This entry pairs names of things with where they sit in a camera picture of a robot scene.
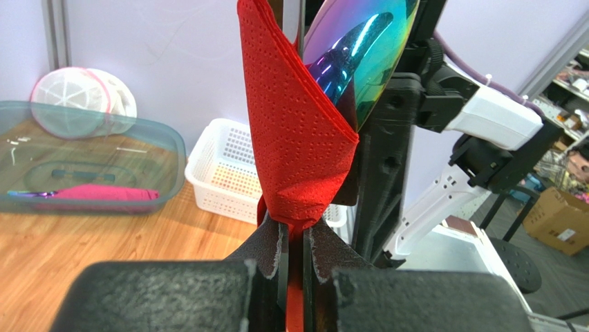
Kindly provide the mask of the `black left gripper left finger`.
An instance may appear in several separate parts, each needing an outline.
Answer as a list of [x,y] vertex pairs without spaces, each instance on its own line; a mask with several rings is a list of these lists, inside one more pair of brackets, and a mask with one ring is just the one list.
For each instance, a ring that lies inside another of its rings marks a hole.
[[51,331],[282,331],[288,229],[266,217],[227,258],[103,261],[71,284]]

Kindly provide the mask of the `silver table knife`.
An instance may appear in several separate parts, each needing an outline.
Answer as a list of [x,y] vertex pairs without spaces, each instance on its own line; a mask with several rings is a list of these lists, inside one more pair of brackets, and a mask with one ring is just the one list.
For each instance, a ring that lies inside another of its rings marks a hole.
[[282,31],[303,59],[306,0],[283,0]]

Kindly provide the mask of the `red paper napkin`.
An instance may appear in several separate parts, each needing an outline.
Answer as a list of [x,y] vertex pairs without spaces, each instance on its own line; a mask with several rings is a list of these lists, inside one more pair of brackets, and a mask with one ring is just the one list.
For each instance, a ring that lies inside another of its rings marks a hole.
[[288,227],[285,323],[304,329],[303,232],[335,197],[358,135],[317,86],[267,1],[237,3],[261,205]]

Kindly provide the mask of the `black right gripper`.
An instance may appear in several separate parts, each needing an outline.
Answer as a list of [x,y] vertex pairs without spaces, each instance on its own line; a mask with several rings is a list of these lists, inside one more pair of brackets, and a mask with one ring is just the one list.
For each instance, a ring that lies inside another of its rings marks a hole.
[[385,250],[400,221],[412,126],[442,132],[478,87],[444,62],[433,38],[444,1],[410,1],[416,13],[395,69],[380,80],[384,92],[360,129],[353,166],[339,195],[358,194],[351,246],[378,268],[397,268]]

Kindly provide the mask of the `iridescent rainbow spoon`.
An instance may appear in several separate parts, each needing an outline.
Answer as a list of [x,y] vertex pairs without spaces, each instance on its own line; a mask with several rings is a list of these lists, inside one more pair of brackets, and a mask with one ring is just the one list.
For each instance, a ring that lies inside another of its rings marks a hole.
[[419,1],[324,1],[303,62],[354,131],[368,119],[409,39]]

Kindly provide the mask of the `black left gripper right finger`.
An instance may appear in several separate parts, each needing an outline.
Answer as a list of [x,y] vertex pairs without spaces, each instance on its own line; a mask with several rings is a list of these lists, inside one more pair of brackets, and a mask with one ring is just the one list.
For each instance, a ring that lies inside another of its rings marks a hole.
[[307,331],[531,331],[508,282],[488,273],[377,268],[324,222],[303,232]]

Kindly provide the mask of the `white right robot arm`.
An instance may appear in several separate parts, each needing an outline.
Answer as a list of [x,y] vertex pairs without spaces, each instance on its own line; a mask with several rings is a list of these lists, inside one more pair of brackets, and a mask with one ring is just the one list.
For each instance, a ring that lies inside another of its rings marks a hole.
[[[401,266],[443,219],[483,192],[502,194],[561,135],[542,110],[477,73],[436,32],[443,1],[403,1],[400,61],[384,73],[383,96],[359,117],[350,172],[358,193],[352,249],[380,268]],[[410,207],[402,207],[411,128],[459,131],[446,166]]]

